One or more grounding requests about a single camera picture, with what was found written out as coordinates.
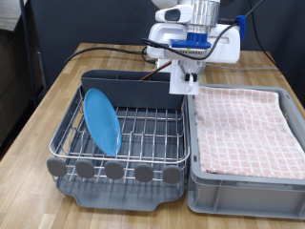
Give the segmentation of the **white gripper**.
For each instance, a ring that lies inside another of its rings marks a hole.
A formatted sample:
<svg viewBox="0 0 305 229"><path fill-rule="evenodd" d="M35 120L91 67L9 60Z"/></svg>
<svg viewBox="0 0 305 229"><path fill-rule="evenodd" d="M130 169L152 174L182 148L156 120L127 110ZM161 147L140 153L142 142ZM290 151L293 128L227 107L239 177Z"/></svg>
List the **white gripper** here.
<svg viewBox="0 0 305 229"><path fill-rule="evenodd" d="M146 40L147 53L151 58L195 60L216 63L235 63L240 55L238 26L217 24L215 27L197 27L188 31L183 24L157 23L152 26ZM178 61L183 80L190 81L184 61ZM205 62L196 62L191 74L194 82L206 69Z"/></svg>

